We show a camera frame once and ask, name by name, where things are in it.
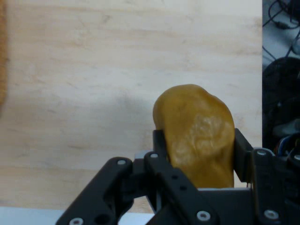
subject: black cable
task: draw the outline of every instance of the black cable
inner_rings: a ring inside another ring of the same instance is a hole
[[[278,3],[281,6],[281,10],[279,12],[277,12],[274,16],[271,16],[271,9],[276,3]],[[276,27],[283,29],[283,30],[287,30],[287,29],[292,30],[292,29],[298,28],[300,26],[299,23],[294,27],[290,27],[285,22],[274,21],[275,16],[277,16],[279,13],[281,13],[282,11],[287,12],[286,7],[287,7],[287,5],[285,5],[281,0],[276,0],[275,2],[273,2],[268,9],[269,20],[262,27],[264,27],[266,24],[268,24],[270,21],[272,21],[273,23],[275,23]]]
[[[294,43],[296,40],[298,40],[299,36],[300,36],[300,30],[299,30],[297,36],[294,38],[293,43]],[[291,50],[292,50],[292,49],[293,49],[293,46],[291,46],[291,47],[289,48],[289,50],[287,51],[287,53],[286,53],[286,55],[285,55],[285,58],[287,58],[287,57],[289,56],[289,54],[291,53]]]
[[[267,22],[265,22],[262,27],[264,27],[265,25],[267,25],[268,23],[270,23],[271,21],[273,21],[273,19],[280,14],[283,11],[283,9],[281,9],[279,12],[277,12],[275,15],[273,15]]]
[[[272,55],[264,46],[262,46],[262,49],[267,53],[269,54],[269,56],[271,56],[274,60],[276,60],[275,56]]]

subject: white surface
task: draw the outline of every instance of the white surface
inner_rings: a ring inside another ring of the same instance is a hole
[[[2,225],[54,225],[62,215],[62,210],[37,210],[12,207],[0,207],[0,224]],[[119,225],[143,225],[153,214],[126,213]]]

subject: yellow potato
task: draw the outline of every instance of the yellow potato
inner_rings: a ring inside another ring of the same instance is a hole
[[[233,187],[234,123],[220,99],[197,85],[172,87],[155,102],[153,119],[170,163],[197,188]]]

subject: bolt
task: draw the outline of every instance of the bolt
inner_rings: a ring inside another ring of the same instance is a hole
[[[153,153],[153,154],[150,155],[150,157],[151,157],[151,158],[157,158],[157,157],[158,157],[158,154]]]
[[[119,161],[117,162],[118,165],[124,165],[125,163],[126,163],[126,161],[123,160],[123,159],[122,159],[122,160],[119,160]]]
[[[261,156],[265,156],[265,155],[266,155],[266,151],[264,151],[264,150],[262,150],[262,149],[259,149],[259,150],[257,151],[257,154],[258,154],[258,155],[261,155]]]
[[[294,155],[294,158],[300,161],[300,155]]]
[[[266,210],[264,216],[271,220],[277,220],[279,218],[279,214],[274,210]]]
[[[199,211],[197,212],[197,218],[202,222],[209,221],[210,213],[207,211]]]
[[[83,225],[83,219],[81,218],[74,218],[70,221],[69,225]]]

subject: wood grain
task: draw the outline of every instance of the wood grain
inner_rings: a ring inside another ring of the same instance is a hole
[[[0,105],[3,104],[7,92],[7,20],[6,1],[0,0]]]
[[[109,158],[152,148],[153,104],[174,85],[203,86],[261,145],[261,7],[10,0],[0,205],[66,208]]]

